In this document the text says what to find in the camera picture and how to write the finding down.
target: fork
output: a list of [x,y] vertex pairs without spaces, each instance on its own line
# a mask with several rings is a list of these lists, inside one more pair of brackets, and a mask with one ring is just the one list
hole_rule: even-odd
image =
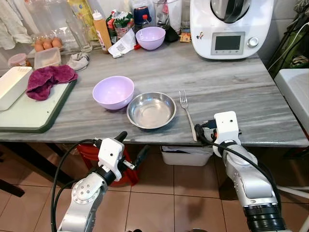
[[179,98],[180,98],[180,105],[187,112],[188,119],[189,119],[189,122],[190,122],[191,131],[192,131],[192,135],[193,135],[193,140],[197,141],[197,134],[195,132],[194,125],[193,125],[191,116],[190,116],[189,111],[188,111],[188,105],[189,104],[188,104],[188,99],[187,99],[187,96],[185,94],[185,90],[184,89],[180,89],[179,90]]

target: brown egg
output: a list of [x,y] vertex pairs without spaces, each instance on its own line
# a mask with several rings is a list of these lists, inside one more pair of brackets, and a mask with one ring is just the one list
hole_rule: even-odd
[[49,49],[49,48],[52,48],[52,43],[51,43],[51,40],[50,39],[46,39],[43,43],[43,47],[44,49]]
[[58,47],[58,48],[62,48],[62,42],[61,39],[55,37],[52,41],[52,46],[53,47]]
[[43,45],[43,41],[42,41],[42,40],[40,40],[40,39],[37,39],[37,40],[35,41],[35,44],[40,44],[40,45]]
[[42,44],[36,43],[36,44],[34,45],[34,50],[35,50],[36,52],[40,52],[40,51],[43,51],[44,48],[43,48]]

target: purple bowl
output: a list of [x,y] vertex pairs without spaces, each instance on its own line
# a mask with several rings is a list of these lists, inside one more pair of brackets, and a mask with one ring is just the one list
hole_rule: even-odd
[[109,110],[119,110],[130,103],[134,83],[125,76],[111,76],[101,80],[93,88],[92,96],[101,106]]
[[163,43],[165,30],[159,27],[143,28],[136,32],[135,37],[142,48],[155,50]]

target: metal bowl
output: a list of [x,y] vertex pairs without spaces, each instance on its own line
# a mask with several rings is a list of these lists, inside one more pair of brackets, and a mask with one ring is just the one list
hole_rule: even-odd
[[174,100],[164,93],[142,93],[126,109],[130,122],[143,129],[156,129],[168,124],[176,114]]

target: gray marble table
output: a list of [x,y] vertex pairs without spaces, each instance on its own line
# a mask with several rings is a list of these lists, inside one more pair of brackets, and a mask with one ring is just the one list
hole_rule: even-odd
[[[134,96],[158,91],[177,103],[175,118],[157,130],[141,130],[130,124],[126,109],[108,111],[92,98],[100,80],[124,75],[135,83]],[[0,133],[0,141],[71,143],[85,138],[116,136],[127,131],[125,143],[197,145],[178,89],[186,90],[193,122],[213,119],[218,112],[236,112],[244,145],[304,147],[308,140],[292,111],[258,57],[222,61],[201,58],[190,43],[163,44],[155,51],[131,51],[113,59],[98,51],[90,56],[88,68],[53,127],[45,133]]]

